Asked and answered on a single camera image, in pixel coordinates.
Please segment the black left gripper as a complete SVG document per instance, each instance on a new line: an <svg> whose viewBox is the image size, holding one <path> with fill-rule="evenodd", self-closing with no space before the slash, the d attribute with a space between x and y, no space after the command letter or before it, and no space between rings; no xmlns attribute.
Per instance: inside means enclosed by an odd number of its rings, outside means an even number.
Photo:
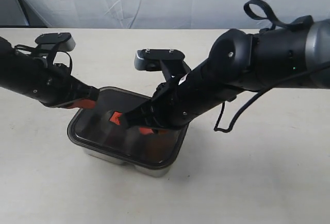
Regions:
<svg viewBox="0 0 330 224"><path fill-rule="evenodd" d="M100 90L87 85L67 72L44 72L43 105L66 109L93 109Z"/></svg>

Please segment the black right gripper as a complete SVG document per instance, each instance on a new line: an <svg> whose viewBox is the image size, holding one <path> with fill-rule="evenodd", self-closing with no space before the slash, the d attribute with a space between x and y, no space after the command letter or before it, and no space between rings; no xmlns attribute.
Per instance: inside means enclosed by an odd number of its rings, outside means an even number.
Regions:
<svg viewBox="0 0 330 224"><path fill-rule="evenodd" d="M154 134L152 129L166 134L167 129L180 129L198 116L199 81L169 79L158 85L151 99L122 113L120 124L139 127L141 134Z"/></svg>

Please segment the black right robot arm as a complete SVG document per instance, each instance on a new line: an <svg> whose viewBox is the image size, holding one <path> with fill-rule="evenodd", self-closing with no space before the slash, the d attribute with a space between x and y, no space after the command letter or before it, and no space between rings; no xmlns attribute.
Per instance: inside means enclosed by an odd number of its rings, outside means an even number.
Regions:
<svg viewBox="0 0 330 224"><path fill-rule="evenodd" d="M216 106L253 92L252 101L273 88L329 88L329 20L298 23L256 34L230 29L208 57L190 69L177 50L143 49L135 68L161 71L151 99L119 117L126 127L178 130Z"/></svg>

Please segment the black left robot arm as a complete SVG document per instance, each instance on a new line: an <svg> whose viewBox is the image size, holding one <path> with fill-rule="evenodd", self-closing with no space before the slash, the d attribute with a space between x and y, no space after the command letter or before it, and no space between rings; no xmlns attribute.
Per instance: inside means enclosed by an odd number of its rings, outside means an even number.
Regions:
<svg viewBox="0 0 330 224"><path fill-rule="evenodd" d="M94 108L100 90L72 76L72 60L69 65L54 62L58 53L68 54L75 48L72 35L44 33L35 43L36 47L12 46L1 38L1 87L48 108Z"/></svg>

